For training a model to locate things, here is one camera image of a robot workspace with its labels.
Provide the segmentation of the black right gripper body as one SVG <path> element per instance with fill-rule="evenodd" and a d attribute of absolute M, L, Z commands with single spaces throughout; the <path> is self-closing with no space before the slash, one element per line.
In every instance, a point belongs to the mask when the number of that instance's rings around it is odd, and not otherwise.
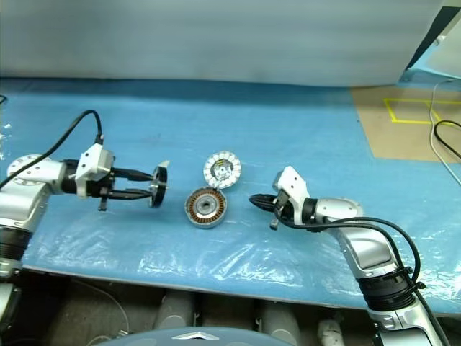
<path fill-rule="evenodd" d="M 272 198 L 271 205 L 274 218 L 269 223 L 271 230 L 277 230 L 280 223 L 289 228 L 294 227 L 294 223 L 283 216 L 283 210 L 289 204 L 290 196 L 284 190 L 279 190 L 277 195 Z"/>

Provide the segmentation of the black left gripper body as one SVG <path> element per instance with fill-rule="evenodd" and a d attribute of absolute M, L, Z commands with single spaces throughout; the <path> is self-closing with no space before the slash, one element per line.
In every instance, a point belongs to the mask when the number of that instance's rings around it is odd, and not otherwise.
<path fill-rule="evenodd" d="M 107 175 L 99 180 L 89 180 L 86 182 L 86 196 L 99 198 L 98 211 L 107 210 L 107 201 L 115 185 L 115 173 L 110 170 Z"/>

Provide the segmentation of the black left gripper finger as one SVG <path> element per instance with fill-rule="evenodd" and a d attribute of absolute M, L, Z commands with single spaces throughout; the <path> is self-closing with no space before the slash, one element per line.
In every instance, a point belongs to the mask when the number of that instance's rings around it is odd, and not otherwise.
<path fill-rule="evenodd" d="M 116 178 L 123 178 L 129 181 L 150 181 L 153 179 L 152 174 L 136 169 L 113 168 L 113 175 Z"/>
<path fill-rule="evenodd" d="M 139 200 L 151 197 L 149 190 L 142 189 L 110 190 L 107 196 L 111 200 Z"/>

